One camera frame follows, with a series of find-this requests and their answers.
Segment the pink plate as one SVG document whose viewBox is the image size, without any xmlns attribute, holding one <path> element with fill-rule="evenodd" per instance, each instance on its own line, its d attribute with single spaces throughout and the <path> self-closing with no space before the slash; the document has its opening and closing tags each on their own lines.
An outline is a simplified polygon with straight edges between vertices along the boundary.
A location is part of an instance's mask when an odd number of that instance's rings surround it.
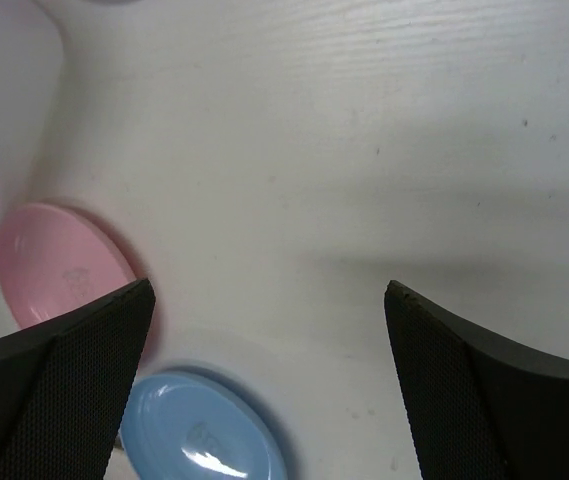
<svg viewBox="0 0 569 480">
<path fill-rule="evenodd" d="M 30 203 L 0 223 L 0 289 L 22 329 L 87 305 L 135 279 L 110 237 L 70 209 Z"/>
</svg>

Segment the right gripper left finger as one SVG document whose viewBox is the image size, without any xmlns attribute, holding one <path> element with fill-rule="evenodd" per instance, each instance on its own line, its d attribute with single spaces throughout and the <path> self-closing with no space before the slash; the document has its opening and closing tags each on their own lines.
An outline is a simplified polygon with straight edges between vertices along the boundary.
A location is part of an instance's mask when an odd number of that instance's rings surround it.
<svg viewBox="0 0 569 480">
<path fill-rule="evenodd" d="M 155 302 L 137 280 L 0 338 L 0 479 L 104 476 Z"/>
</svg>

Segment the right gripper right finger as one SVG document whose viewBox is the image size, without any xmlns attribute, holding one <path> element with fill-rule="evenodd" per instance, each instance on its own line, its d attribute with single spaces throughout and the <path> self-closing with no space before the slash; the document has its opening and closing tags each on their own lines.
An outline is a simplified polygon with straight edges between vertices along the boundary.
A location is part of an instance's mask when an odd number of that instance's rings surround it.
<svg viewBox="0 0 569 480">
<path fill-rule="evenodd" d="M 398 281 L 384 311 L 424 479 L 569 479 L 569 360 Z"/>
</svg>

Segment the blue plate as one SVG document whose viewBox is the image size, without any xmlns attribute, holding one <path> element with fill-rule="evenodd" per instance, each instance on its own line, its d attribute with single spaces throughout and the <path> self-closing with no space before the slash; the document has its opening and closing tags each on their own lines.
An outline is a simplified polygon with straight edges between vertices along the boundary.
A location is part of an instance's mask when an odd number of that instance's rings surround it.
<svg viewBox="0 0 569 480">
<path fill-rule="evenodd" d="M 287 479 L 281 449 L 241 397 L 199 374 L 134 382 L 119 438 L 141 479 Z"/>
</svg>

